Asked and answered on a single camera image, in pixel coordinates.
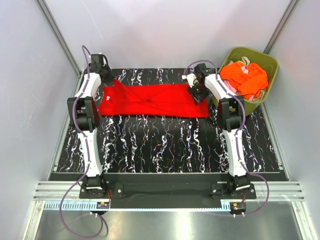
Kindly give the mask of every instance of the white panel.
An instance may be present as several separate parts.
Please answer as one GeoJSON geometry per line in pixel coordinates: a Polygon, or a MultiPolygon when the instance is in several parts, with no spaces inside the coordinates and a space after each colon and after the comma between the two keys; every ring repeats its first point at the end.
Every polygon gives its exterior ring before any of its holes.
{"type": "Polygon", "coordinates": [[[234,47],[263,51],[289,0],[46,0],[81,68],[81,45],[111,68],[218,66],[234,47]]]}
{"type": "Polygon", "coordinates": [[[0,2],[0,238],[22,239],[76,75],[35,0],[0,2]]]}
{"type": "Polygon", "coordinates": [[[271,51],[280,65],[267,107],[292,180],[320,235],[320,1],[300,1],[271,51]]]}

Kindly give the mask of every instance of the marble surface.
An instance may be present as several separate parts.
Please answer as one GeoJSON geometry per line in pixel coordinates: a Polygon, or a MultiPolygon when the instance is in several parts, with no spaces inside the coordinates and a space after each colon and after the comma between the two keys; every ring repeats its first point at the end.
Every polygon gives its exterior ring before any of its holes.
{"type": "MultiPolygon", "coordinates": [[[[126,86],[183,83],[181,68],[113,69],[126,86]]],[[[101,85],[95,101],[103,98],[101,85]]],[[[101,117],[97,134],[107,173],[215,173],[228,170],[226,140],[217,127],[217,108],[208,97],[208,118],[151,115],[101,117]]],[[[278,172],[266,122],[258,107],[246,117],[243,151],[251,172],[278,172]]],[[[84,159],[77,132],[68,127],[57,172],[81,173],[84,159]]]]}

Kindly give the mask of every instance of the orange clothing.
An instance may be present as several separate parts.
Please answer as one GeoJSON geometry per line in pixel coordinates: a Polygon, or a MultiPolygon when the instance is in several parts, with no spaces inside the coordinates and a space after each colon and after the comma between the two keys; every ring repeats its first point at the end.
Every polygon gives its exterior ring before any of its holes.
{"type": "Polygon", "coordinates": [[[235,62],[222,68],[220,77],[222,80],[226,79],[229,84],[238,90],[239,95],[245,99],[250,99],[252,95],[254,98],[260,96],[260,90],[268,87],[268,76],[258,64],[250,63],[246,68],[248,73],[244,73],[241,67],[242,62],[235,62]]]}

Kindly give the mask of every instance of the laundry basket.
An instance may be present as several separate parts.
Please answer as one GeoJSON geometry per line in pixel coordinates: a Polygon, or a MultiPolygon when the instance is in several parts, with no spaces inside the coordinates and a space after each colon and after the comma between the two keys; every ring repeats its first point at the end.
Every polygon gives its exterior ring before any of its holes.
{"type": "MultiPolygon", "coordinates": [[[[244,100],[244,108],[245,115],[248,116],[254,112],[256,107],[262,104],[268,97],[269,92],[271,90],[272,84],[274,83],[274,79],[276,77],[279,64],[276,59],[272,56],[264,54],[262,52],[258,52],[246,47],[235,47],[231,50],[224,63],[222,64],[221,69],[228,65],[230,61],[237,62],[241,60],[241,57],[247,57],[251,63],[258,64],[263,70],[265,70],[268,77],[268,87],[266,89],[266,93],[262,100],[260,101],[248,101],[244,100]]],[[[218,106],[218,101],[215,97],[213,97],[213,102],[216,106],[218,106]]]]}

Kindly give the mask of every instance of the red cloth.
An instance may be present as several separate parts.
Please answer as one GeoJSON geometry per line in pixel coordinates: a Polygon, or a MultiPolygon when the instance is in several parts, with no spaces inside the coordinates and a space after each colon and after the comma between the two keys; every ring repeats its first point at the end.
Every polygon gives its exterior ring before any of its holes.
{"type": "Polygon", "coordinates": [[[113,86],[103,88],[99,112],[102,116],[145,114],[186,118],[208,117],[207,101],[196,105],[187,88],[186,84],[124,86],[115,80],[113,86]]]}

